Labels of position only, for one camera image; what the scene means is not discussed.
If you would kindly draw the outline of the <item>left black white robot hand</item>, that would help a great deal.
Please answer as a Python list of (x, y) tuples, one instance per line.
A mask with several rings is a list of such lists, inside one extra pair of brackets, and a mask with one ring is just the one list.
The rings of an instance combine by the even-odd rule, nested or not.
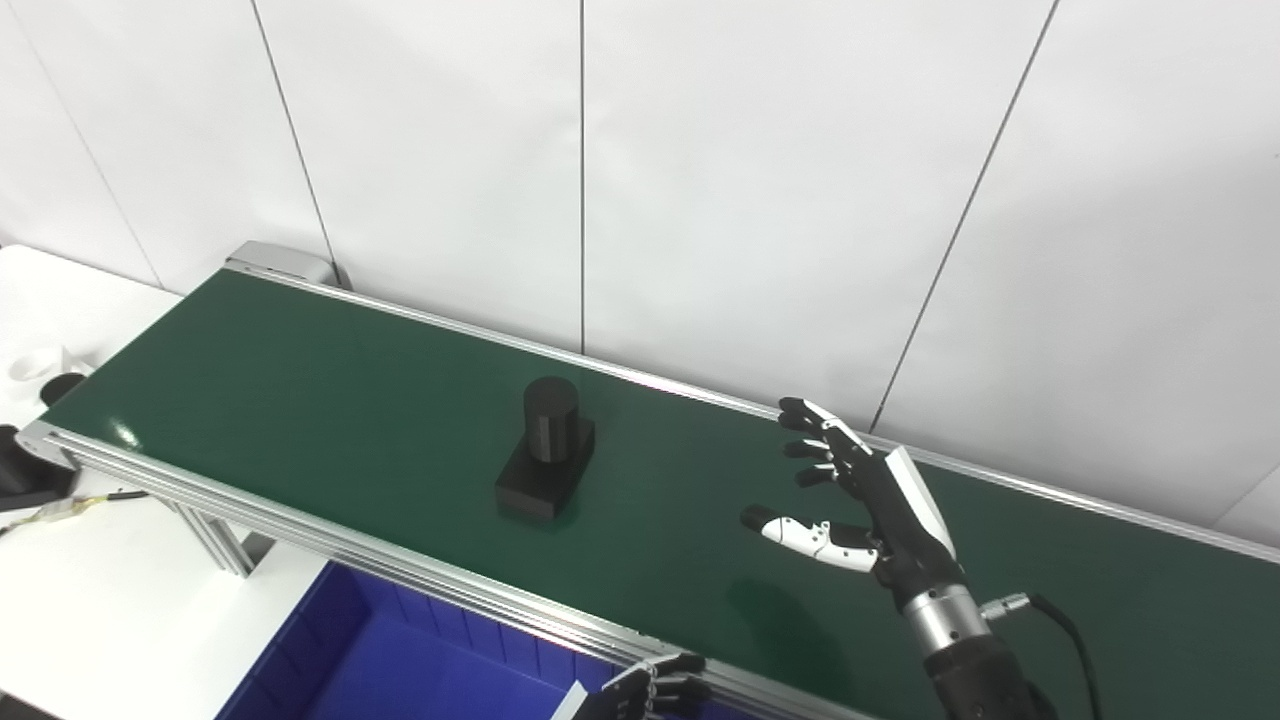
[(707, 659), (668, 653), (643, 659), (590, 691), (575, 683), (553, 719), (699, 719), (710, 701)]

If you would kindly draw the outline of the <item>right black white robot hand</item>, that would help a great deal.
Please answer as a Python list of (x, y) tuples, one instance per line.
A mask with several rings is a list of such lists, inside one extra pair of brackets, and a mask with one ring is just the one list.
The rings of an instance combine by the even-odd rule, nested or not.
[(783, 397), (778, 407), (778, 423), (801, 433), (783, 447), (785, 456), (814, 460), (796, 473), (796, 484), (837, 486), (867, 510), (870, 525), (750, 505), (740, 515), (749, 530), (818, 562), (874, 577), (897, 610), (920, 594), (968, 584), (938, 503), (905, 447), (877, 454), (842, 419), (805, 398)]

